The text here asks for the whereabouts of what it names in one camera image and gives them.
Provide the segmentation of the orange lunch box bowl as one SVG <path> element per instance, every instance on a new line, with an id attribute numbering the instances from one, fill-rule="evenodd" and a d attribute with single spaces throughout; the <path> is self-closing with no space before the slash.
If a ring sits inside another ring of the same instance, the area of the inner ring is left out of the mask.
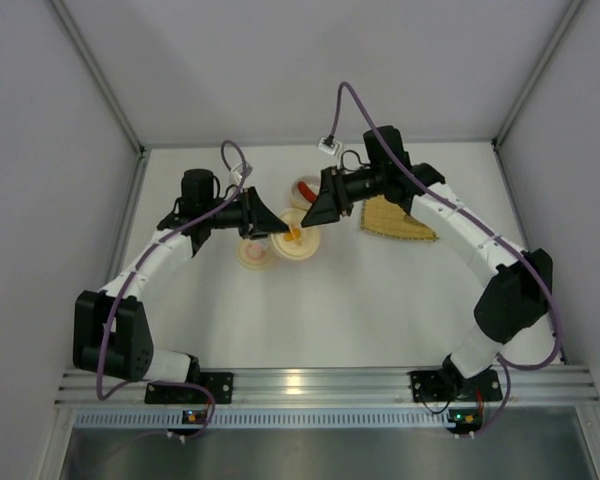
<path id="1" fill-rule="evenodd" d="M 304 175 L 294 180 L 289 188 L 289 201 L 294 208 L 308 210 L 319 194 L 320 178 L 316 175 Z"/>

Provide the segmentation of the red sausage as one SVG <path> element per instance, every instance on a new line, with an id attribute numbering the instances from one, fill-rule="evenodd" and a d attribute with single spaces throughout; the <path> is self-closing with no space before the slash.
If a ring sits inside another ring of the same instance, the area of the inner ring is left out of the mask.
<path id="1" fill-rule="evenodd" d="M 313 204 L 316 199 L 316 193 L 311 189 L 311 187 L 304 181 L 299 181 L 297 184 L 297 189 L 300 195 L 310 204 Z"/>

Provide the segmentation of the cream plain lid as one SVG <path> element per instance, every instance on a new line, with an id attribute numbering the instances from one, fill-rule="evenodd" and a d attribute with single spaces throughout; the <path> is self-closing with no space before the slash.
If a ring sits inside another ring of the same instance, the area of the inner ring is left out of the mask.
<path id="1" fill-rule="evenodd" d="M 279 214 L 279 218 L 287 225 L 287 230 L 272 234 L 270 243 L 274 253 L 280 258 L 304 261 L 317 252 L 321 232 L 318 227 L 302 227 L 304 216 L 305 211 L 297 208 L 289 208 Z"/>

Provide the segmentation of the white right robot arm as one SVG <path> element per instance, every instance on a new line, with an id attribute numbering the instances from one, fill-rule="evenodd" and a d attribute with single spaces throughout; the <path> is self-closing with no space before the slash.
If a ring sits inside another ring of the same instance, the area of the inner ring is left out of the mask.
<path id="1" fill-rule="evenodd" d="M 549 311 L 553 261 L 542 249 L 528 252 L 498 236 L 429 164 L 412 164 L 401 133 L 391 125 L 363 135 L 368 164 L 353 172 L 329 167 L 320 174 L 316 200 L 303 227 L 339 221 L 355 203 L 384 197 L 430 227 L 466 263 L 484 291 L 473 310 L 474 325 L 444 359 L 434 386 L 446 400 L 463 394 L 521 331 Z"/>

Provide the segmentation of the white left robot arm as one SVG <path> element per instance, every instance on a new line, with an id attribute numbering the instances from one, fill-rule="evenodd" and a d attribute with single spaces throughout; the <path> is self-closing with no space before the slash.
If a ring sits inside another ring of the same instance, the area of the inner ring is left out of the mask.
<path id="1" fill-rule="evenodd" d="M 76 368 L 126 382 L 196 382 L 200 375 L 196 357 L 155 347 L 147 303 L 194 258 L 213 231 L 234 229 L 243 239 L 259 240 L 288 229 L 255 188 L 239 188 L 231 198 L 222 199 L 215 187 L 211 171 L 186 171 L 180 197 L 142 253 L 114 280 L 78 296 L 73 335 Z"/>

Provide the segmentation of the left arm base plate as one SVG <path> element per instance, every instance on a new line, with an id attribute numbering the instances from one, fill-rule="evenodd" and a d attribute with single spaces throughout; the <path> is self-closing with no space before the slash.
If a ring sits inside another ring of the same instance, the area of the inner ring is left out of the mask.
<path id="1" fill-rule="evenodd" d="M 194 382 L 197 388 L 185 383 L 158 381 L 149 383 L 144 403 L 148 405 L 210 404 L 212 396 L 217 405 L 232 403 L 234 374 L 231 372 L 202 372 Z"/>

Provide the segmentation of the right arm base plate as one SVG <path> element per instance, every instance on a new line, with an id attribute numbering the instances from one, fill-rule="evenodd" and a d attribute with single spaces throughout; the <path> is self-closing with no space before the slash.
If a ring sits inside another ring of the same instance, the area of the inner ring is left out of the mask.
<path id="1" fill-rule="evenodd" d="M 487 369 L 470 379 L 443 369 L 414 370 L 409 373 L 416 403 L 484 402 L 503 399 L 499 377 L 494 369 Z"/>

